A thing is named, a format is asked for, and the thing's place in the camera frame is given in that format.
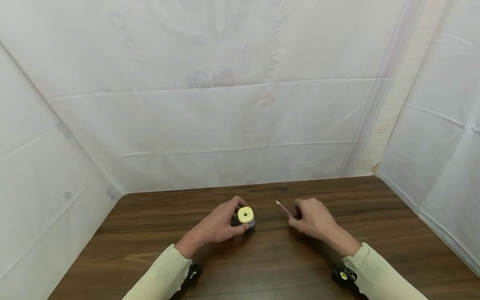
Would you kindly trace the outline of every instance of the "white backdrop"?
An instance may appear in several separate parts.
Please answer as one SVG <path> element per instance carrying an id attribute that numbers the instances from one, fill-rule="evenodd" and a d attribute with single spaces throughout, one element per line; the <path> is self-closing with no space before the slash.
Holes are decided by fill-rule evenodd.
<path id="1" fill-rule="evenodd" d="M 453 1 L 378 175 L 480 276 L 480 1 Z"/>
<path id="2" fill-rule="evenodd" d="M 357 165 L 425 3 L 19 0 L 0 35 L 122 192 L 310 180 L 379 162 Z"/>
<path id="3" fill-rule="evenodd" d="M 0 299 L 123 193 L 371 174 L 444 4 L 0 1 Z"/>
<path id="4" fill-rule="evenodd" d="M 120 198 L 0 44 L 0 299 L 46 299 Z"/>

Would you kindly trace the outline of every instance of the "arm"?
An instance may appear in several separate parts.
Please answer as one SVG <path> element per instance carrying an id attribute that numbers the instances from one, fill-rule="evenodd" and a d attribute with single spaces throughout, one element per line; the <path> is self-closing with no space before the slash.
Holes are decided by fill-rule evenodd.
<path id="1" fill-rule="evenodd" d="M 248 229 L 248 224 L 236 227 L 230 225 L 235 208 L 246 205 L 238 196 L 220 204 L 187 232 L 177 245 L 170 245 L 163 251 L 123 300 L 170 299 L 180 290 L 192 264 L 192 257 L 201 247 L 208 243 L 228 240 Z"/>
<path id="2" fill-rule="evenodd" d="M 360 244 L 335 222 L 327 208 L 314 198 L 297 199 L 302 218 L 290 218 L 290 226 L 325 241 L 357 274 L 355 284 L 370 300 L 426 300 L 381 255 L 366 243 Z"/>

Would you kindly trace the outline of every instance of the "sleeve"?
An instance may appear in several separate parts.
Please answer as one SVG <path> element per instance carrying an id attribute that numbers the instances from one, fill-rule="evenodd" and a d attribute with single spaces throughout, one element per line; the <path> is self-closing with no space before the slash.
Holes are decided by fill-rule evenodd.
<path id="1" fill-rule="evenodd" d="M 123 300 L 170 299 L 180 290 L 191 264 L 192 260 L 183 257 L 175 245 L 170 245 Z"/>
<path id="2" fill-rule="evenodd" d="M 355 284 L 370 300 L 427 300 L 366 243 L 343 262 L 357 274 Z"/>

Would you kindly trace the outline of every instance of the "yellow cylinder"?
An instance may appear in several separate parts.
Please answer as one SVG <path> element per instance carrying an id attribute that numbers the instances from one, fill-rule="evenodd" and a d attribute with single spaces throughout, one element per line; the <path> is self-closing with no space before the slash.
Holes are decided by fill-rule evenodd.
<path id="1" fill-rule="evenodd" d="M 242 224 L 248 224 L 252 228 L 255 225 L 255 218 L 253 216 L 253 210 L 246 206 L 239 209 L 238 212 L 239 221 Z"/>

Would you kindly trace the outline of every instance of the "brown table surface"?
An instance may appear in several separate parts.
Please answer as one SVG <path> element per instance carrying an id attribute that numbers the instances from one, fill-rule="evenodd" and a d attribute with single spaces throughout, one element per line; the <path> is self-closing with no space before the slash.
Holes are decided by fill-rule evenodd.
<path id="1" fill-rule="evenodd" d="M 253 208 L 255 230 L 203 249 L 203 274 L 174 298 L 360 299 L 330 279 L 328 249 L 289 229 L 275 203 L 314 197 L 430 300 L 480 299 L 480 279 L 375 177 L 125 195 L 49 299 L 120 300 L 168 245 L 234 195 Z"/>

